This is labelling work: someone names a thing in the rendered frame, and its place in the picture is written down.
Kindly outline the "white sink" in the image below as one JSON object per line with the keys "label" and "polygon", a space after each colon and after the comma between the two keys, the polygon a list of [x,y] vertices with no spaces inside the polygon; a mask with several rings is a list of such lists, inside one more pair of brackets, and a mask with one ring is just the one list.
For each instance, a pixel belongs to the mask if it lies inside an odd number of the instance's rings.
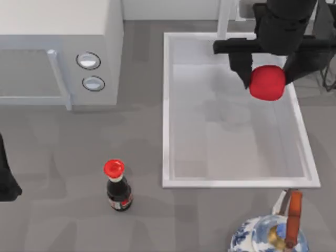
{"label": "white sink", "polygon": [[214,55],[216,33],[165,33],[164,188],[319,188],[293,84],[255,99]]}

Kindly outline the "small round microwave knob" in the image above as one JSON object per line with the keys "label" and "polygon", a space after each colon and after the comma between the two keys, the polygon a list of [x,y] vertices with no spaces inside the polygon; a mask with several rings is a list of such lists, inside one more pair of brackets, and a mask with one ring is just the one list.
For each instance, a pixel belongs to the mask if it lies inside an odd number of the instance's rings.
{"label": "small round microwave knob", "polygon": [[106,86],[105,81],[99,76],[85,77],[81,81],[82,86],[90,92],[99,92]]}

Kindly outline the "black frame stand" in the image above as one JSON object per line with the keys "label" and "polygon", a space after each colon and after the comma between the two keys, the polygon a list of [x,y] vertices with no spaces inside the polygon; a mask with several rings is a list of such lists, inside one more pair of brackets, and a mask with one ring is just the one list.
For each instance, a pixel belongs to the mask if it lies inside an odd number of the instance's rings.
{"label": "black frame stand", "polygon": [[[327,0],[317,0],[317,7],[313,19],[312,35],[317,40],[336,42],[336,2],[327,3]],[[308,52],[311,57],[313,70],[320,71],[322,86],[327,92],[336,89],[336,77],[328,81],[328,73],[331,72],[331,61],[336,54],[336,49],[331,51],[315,50]]]}

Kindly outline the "microwave glass door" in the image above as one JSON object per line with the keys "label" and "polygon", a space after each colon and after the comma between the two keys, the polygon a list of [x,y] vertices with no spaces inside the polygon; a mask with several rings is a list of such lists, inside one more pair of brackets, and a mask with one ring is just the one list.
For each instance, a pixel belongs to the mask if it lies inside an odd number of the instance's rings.
{"label": "microwave glass door", "polygon": [[0,97],[58,97],[44,50],[0,50]]}

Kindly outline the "dark bottle with red cap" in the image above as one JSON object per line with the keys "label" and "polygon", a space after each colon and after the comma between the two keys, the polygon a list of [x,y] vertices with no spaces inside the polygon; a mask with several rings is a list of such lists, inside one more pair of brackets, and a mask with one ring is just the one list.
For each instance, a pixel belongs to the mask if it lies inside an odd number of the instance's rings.
{"label": "dark bottle with red cap", "polygon": [[103,172],[107,176],[107,196],[111,207],[124,212],[130,208],[133,202],[133,194],[130,184],[124,176],[125,166],[119,159],[110,159],[103,166]]}

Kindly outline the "tall white tap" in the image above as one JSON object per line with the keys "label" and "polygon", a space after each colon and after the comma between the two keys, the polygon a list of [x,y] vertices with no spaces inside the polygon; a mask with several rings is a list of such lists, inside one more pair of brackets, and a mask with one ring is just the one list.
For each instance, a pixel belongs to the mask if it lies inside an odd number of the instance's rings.
{"label": "tall white tap", "polygon": [[220,0],[217,22],[217,39],[225,39],[233,0]]}

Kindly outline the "large round microwave knob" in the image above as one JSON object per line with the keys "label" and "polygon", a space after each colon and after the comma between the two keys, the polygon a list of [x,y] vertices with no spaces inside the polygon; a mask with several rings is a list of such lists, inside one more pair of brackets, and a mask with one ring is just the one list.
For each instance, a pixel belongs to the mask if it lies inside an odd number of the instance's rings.
{"label": "large round microwave knob", "polygon": [[82,69],[95,70],[100,67],[101,59],[95,53],[87,51],[76,56],[76,63]]}

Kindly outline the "pale microwave oven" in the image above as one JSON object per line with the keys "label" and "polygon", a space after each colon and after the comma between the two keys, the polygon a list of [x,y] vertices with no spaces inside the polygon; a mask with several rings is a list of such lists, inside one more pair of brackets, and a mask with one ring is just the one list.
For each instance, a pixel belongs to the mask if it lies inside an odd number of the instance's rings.
{"label": "pale microwave oven", "polygon": [[[75,106],[113,106],[117,102],[122,47],[121,0],[0,0],[0,50],[50,50]],[[93,52],[101,59],[85,70],[76,56]],[[81,81],[99,76],[105,88],[86,90]],[[58,97],[0,97],[0,106],[65,106]]]}

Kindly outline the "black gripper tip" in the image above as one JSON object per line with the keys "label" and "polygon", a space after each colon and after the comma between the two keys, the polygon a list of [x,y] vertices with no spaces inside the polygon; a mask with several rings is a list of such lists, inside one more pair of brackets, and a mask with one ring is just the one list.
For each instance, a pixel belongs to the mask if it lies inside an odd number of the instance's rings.
{"label": "black gripper tip", "polygon": [[10,170],[4,140],[0,134],[0,202],[13,202],[22,195],[22,192]]}

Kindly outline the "red apple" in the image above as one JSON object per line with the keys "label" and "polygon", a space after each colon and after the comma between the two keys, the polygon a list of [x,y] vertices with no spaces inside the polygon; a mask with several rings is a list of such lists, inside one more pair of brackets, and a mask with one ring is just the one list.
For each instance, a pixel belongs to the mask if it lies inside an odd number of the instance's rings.
{"label": "red apple", "polygon": [[255,68],[250,76],[249,92],[259,100],[276,101],[284,93],[286,77],[283,70],[275,65]]}

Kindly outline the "blue and white teapot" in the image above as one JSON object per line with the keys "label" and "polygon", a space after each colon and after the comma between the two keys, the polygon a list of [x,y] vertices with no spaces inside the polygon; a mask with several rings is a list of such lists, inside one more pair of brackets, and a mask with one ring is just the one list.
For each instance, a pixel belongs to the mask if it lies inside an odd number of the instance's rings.
{"label": "blue and white teapot", "polygon": [[230,240],[227,252],[309,252],[300,229],[302,192],[283,190],[272,212],[243,222]]}

